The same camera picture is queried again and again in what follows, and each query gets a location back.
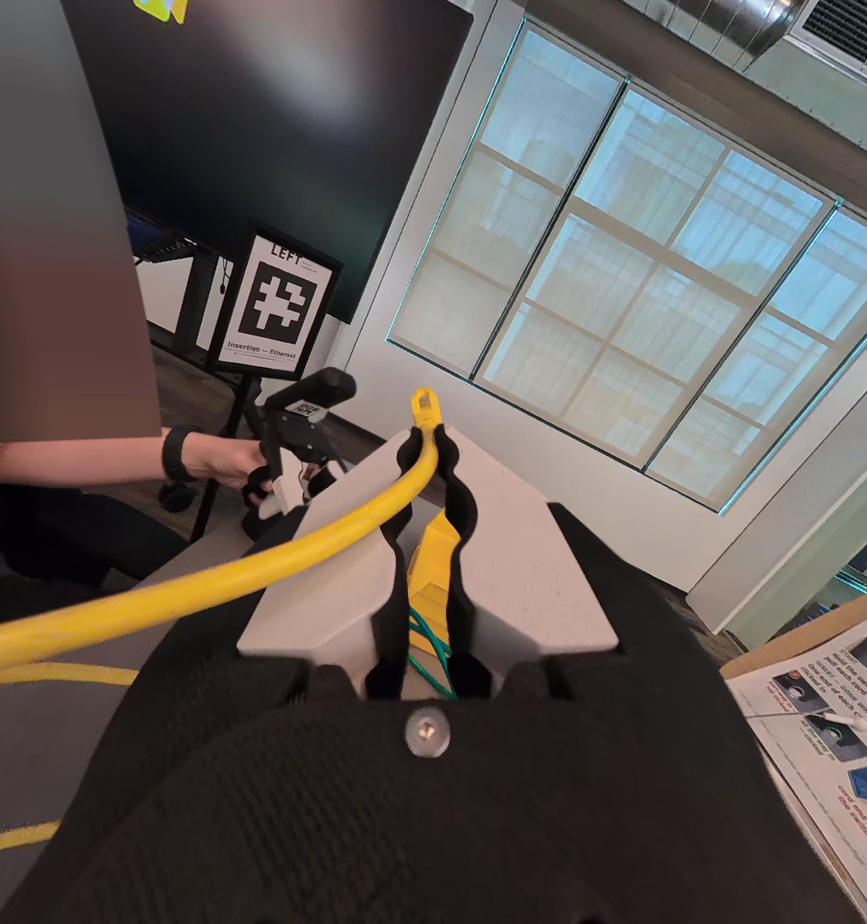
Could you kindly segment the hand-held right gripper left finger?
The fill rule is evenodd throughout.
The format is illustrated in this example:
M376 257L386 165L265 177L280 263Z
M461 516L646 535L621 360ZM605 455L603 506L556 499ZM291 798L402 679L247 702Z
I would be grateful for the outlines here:
M383 492L416 459L403 430L312 500L294 538ZM267 588L238 641L244 655L337 665L367 699L400 700L408 654L407 568L398 538L411 506L331 558Z

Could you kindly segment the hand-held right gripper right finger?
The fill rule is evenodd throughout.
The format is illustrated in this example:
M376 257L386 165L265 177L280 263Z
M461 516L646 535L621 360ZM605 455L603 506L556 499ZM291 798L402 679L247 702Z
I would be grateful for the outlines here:
M490 697L522 663L614 651L619 639L550 503L452 426L435 432L449 560L447 669L459 697Z

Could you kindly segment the yellow plastic bin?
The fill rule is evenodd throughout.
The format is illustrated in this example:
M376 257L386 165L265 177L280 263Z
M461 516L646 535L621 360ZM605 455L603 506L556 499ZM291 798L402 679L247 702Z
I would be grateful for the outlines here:
M448 671L450 563L459 534L441 510L426 526L408 564L408 663L440 697L455 699Z

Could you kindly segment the person's left forearm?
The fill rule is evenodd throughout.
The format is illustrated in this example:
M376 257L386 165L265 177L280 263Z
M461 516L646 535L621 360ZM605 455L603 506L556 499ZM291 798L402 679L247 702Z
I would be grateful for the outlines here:
M159 481L168 428L153 437L0 444L0 484L82 488Z

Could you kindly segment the person's left hand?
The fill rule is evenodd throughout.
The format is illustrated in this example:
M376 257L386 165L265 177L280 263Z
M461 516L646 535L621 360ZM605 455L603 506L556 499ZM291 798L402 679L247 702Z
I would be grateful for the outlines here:
M194 453L201 477L224 487L253 491L269 480L269 468L255 441L204 435Z

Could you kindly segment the black sign stand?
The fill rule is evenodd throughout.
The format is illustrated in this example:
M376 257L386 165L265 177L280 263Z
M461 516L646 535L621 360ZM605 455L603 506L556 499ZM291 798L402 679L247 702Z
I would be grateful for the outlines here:
M262 385L262 379L252 374L243 374L240 377L234 389L234 398L228 418L218 431L217 437L234 440L241 436L258 441L262 438L263 424L255 404L255 399L262 392ZM220 484L214 478L207 480L192 526L189 538L191 544L204 536L219 488Z

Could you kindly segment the black wristband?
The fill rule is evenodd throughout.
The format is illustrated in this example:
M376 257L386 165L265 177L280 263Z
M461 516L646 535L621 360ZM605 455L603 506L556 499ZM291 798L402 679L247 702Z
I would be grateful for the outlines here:
M188 470L184 460L183 451L185 443L191 434L203 434L202 428L196 425L177 425L163 428L161 445L161 466L165 479L171 483L191 484L199 480Z

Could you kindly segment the framed marker sign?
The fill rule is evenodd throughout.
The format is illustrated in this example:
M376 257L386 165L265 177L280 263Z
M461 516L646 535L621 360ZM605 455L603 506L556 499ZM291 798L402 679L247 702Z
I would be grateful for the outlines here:
M205 369L295 382L303 376L343 263L249 221Z

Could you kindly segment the black equipment stand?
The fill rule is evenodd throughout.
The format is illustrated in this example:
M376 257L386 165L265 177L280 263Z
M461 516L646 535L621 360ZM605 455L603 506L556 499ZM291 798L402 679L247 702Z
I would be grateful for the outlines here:
M135 257L131 253L136 269L181 260L190 261L174 330L163 328L149 319L149 336L153 345L162 348L164 352L202 369L207 362L207 351L199 346L198 338L204 324L213 283L216 280L220 255L170 225L163 224L129 207L125 209L130 209L135 214L154 222L167 232L166 242L159 249L148 251L140 257Z

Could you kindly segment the small screen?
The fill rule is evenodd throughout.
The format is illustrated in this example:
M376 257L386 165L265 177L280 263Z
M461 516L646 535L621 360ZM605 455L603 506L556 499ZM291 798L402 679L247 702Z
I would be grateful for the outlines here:
M127 237L133 256L159 249L166 242L167 232L130 209L125 209Z

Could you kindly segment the large black screen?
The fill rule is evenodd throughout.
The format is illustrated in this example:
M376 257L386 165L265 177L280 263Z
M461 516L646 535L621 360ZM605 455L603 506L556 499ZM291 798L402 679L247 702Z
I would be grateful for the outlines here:
M124 206L226 258L342 265L350 322L472 30L445 1L61 3Z

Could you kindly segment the large grid window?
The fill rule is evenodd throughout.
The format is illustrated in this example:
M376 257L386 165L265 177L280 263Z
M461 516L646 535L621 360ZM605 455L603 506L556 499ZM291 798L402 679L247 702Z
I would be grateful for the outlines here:
M867 219L525 17L386 340L721 513L867 348Z

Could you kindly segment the instruction sheet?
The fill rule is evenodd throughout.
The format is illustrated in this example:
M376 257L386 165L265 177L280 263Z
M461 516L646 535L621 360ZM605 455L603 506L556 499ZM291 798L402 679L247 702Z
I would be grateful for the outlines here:
M832 710L867 720L867 620L727 684L742 712ZM748 722L787 806L867 921L867 732L816 720Z

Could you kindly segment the white air vent unit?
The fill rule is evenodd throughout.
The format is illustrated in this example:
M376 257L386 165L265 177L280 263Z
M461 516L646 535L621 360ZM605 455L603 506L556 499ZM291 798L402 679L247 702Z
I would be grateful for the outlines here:
M867 1L807 2L744 74L867 152Z

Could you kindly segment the silver air duct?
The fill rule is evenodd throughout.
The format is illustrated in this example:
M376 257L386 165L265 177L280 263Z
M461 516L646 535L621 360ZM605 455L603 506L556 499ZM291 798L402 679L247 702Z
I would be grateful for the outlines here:
M793 29L807 1L627 1L647 19L745 72Z

